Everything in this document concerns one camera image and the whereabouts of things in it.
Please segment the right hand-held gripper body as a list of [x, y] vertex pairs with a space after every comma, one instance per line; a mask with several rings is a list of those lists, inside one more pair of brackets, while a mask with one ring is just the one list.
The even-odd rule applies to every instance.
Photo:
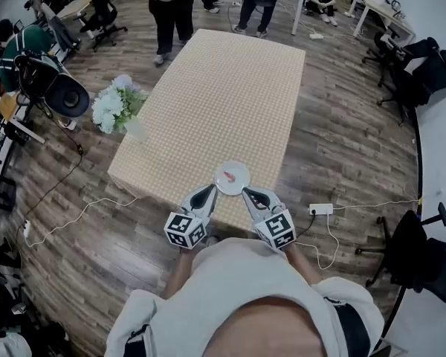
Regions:
[[279, 209], [277, 213], [271, 213], [268, 218], [255, 222], [253, 229], [259, 238], [274, 250], [280, 250], [293, 243], [297, 238], [288, 209]]

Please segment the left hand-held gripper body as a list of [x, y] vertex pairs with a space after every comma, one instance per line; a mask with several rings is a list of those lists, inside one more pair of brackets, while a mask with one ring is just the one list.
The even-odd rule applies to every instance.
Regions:
[[179, 208], [170, 213], [164, 232], [170, 244], [192, 250], [207, 236], [206, 226], [209, 221], [208, 210]]

